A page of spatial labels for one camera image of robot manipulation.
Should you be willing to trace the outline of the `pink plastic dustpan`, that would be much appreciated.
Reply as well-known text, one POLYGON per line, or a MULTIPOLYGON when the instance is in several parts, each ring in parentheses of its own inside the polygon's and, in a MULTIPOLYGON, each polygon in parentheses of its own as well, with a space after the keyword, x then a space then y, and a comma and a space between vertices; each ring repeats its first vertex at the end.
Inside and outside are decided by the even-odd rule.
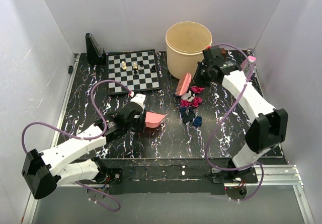
POLYGON ((147 112, 145 117, 145 126, 147 128, 157 128, 165 119, 166 115, 147 112))

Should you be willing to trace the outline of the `pink hand brush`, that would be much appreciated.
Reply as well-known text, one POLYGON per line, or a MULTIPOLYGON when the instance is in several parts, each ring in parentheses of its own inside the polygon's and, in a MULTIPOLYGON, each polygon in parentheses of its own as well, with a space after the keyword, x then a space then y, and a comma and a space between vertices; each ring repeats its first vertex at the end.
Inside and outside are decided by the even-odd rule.
POLYGON ((177 85, 175 96, 183 96, 188 91, 192 76, 190 73, 184 74, 177 85))

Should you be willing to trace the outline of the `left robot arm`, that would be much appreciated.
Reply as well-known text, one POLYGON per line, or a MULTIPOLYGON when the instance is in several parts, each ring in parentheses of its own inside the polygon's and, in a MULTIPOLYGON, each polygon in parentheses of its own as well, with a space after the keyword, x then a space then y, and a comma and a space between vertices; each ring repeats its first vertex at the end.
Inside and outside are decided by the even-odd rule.
POLYGON ((126 105, 105 115, 77 137, 41 152, 26 153, 22 175, 35 199, 51 194, 58 186, 81 180, 97 184, 113 181, 122 175, 119 168, 105 167, 99 158, 76 160, 90 151, 124 136, 127 132, 142 132, 146 126, 146 110, 126 105))

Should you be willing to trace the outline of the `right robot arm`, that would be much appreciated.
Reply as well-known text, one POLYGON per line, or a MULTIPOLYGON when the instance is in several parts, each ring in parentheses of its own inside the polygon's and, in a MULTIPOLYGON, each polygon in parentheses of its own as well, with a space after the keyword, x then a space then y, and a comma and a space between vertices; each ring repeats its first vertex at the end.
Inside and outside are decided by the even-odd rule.
POLYGON ((226 168, 216 167, 219 171, 215 175, 217 178, 237 183, 245 178, 263 154, 285 141, 288 113, 268 103, 250 81, 253 70, 245 75, 236 62, 224 59, 219 46, 207 47, 203 56, 193 83, 199 87, 211 83, 222 85, 235 97, 236 104, 241 105, 251 121, 242 149, 229 160, 226 168))

